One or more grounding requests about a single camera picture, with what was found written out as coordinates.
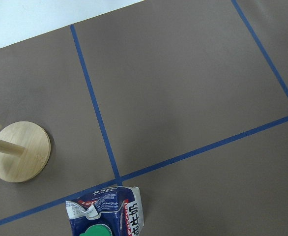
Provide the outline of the blue white milk carton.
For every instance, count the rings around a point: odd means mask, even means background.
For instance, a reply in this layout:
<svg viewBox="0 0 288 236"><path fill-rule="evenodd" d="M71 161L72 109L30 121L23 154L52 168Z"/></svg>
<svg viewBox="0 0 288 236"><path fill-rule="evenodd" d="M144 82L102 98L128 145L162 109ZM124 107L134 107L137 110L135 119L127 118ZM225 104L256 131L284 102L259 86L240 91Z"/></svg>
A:
<svg viewBox="0 0 288 236"><path fill-rule="evenodd" d="M138 236L144 212L138 187L108 187L65 202L74 236Z"/></svg>

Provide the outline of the wooden mug tree stand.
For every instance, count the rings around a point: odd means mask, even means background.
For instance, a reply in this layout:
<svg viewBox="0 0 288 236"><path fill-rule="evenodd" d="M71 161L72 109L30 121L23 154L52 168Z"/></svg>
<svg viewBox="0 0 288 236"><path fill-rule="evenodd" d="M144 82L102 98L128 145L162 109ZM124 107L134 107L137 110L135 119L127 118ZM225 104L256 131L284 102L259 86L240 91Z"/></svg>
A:
<svg viewBox="0 0 288 236"><path fill-rule="evenodd" d="M0 179L17 183L37 176L48 163L51 141L47 132L29 121L0 131Z"/></svg>

